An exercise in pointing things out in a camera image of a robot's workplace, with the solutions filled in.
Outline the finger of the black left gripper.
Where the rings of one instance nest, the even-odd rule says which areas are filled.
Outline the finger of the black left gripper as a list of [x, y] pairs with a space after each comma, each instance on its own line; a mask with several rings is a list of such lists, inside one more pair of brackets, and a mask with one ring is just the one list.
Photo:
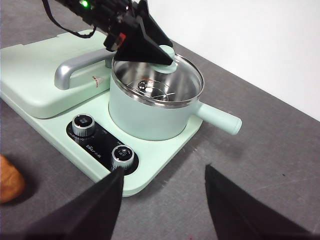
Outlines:
[[148, 1], [140, 0], [136, 13], [142, 18], [146, 34], [157, 44], [173, 47], [173, 43], [150, 14]]
[[138, 22], [137, 27], [131, 32], [122, 34], [125, 35], [125, 38], [114, 55], [115, 61], [167, 66], [173, 63], [173, 58], [146, 34], [142, 21]]

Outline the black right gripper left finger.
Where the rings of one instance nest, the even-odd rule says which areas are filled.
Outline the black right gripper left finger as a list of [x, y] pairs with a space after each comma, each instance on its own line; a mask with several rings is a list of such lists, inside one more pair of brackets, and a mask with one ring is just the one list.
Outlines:
[[120, 212], [124, 170], [118, 167], [78, 197], [34, 223], [26, 240], [110, 240]]

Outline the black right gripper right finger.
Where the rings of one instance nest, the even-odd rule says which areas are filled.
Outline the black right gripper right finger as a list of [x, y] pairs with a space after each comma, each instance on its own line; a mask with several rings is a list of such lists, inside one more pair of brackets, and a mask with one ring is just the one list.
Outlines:
[[220, 240], [311, 240], [308, 230], [266, 206], [211, 165], [205, 167], [207, 204]]

